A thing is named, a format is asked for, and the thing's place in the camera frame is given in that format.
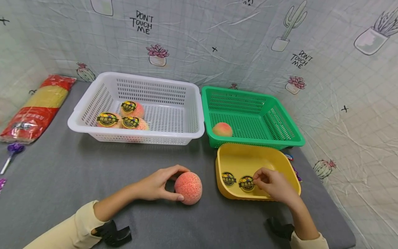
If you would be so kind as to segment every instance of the red package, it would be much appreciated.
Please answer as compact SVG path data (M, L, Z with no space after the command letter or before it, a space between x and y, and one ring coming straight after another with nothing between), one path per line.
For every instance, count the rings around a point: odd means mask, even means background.
M31 143L43 134L64 102L76 78L49 75L0 134L5 142Z

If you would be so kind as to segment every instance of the beige sleeve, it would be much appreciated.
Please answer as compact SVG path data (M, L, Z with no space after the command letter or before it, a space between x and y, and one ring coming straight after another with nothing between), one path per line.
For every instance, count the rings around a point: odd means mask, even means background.
M51 228L28 244L24 249L85 249L91 248L101 238L91 235L91 231L105 222L94 215L94 204L89 202L60 224Z
M328 242L323 238L321 233L319 233L319 238L317 239L301 240L294 231L292 233L290 246L292 249L329 249Z

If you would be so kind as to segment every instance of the yellow plastic tray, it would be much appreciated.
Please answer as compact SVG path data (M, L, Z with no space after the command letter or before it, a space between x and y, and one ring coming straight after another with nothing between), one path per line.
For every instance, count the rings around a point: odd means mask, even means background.
M256 186L253 191L244 192L238 185L241 177L253 176L261 167L282 172L297 193L301 194L301 186L293 167L282 152L268 147L236 143L225 143L217 152L216 178L220 192L228 199L272 201L268 193ZM236 183L227 187L222 180L223 172L232 173L236 178Z

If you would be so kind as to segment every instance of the gray table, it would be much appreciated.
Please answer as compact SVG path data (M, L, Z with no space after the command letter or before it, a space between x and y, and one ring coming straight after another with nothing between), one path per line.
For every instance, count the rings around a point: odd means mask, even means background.
M130 226L133 241L122 248L289 248L264 225L270 216L291 223L277 202L228 200L217 189L216 150L208 137L187 146L98 142L71 131L66 121L88 83L77 83L47 131L18 155L0 193L1 248L23 248L71 216L85 203L102 199L159 168L181 164L202 180L202 199L193 206L165 200L136 201L116 217ZM289 152L299 171L302 198L331 249L354 246L355 238L301 150ZM6 159L0 144L0 159ZM172 191L172 184L166 186ZM107 248L103 243L95 248Z

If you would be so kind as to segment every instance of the potted plant drawing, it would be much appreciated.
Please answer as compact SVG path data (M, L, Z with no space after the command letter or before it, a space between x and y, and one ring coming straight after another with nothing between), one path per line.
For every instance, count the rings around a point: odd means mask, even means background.
M238 88L237 88L237 86L238 86L238 84L236 84L236 83L232 83L231 84L231 86L230 87L228 87L229 89L234 89L234 90L237 90Z
M323 179L325 179L332 173L333 168L336 168L336 164L333 160L330 160L330 162L325 160L319 160L314 166L314 171L323 183Z
M164 67L166 65L166 57L169 56L167 53L168 50L163 49L159 44L151 45L150 47L146 47L149 51L149 62L152 65L158 67Z
M84 63L76 63L79 68L76 69L77 74L86 82L93 82L96 79L96 75L88 68Z
M354 47L366 55L376 53L387 39L398 33L398 8L393 12L383 12L374 26L360 34Z
M112 0L91 0L93 10L104 16L113 16Z
M282 52L287 44L290 42L287 37L289 36L290 32L292 29L297 28L303 21L304 18L307 16L307 11L302 13L302 11L305 8L305 5L307 4L307 1L303 1L300 6L297 8L296 12L293 14L293 10L295 9L294 6L292 6L289 11L287 12L287 15L285 16L285 20L283 21L283 24L286 27L285 32L281 37L277 37L274 43L272 44L271 49L277 52Z
M305 89L304 87L306 86L302 77L290 76L290 80L287 82L285 88L293 94L297 94L300 89Z

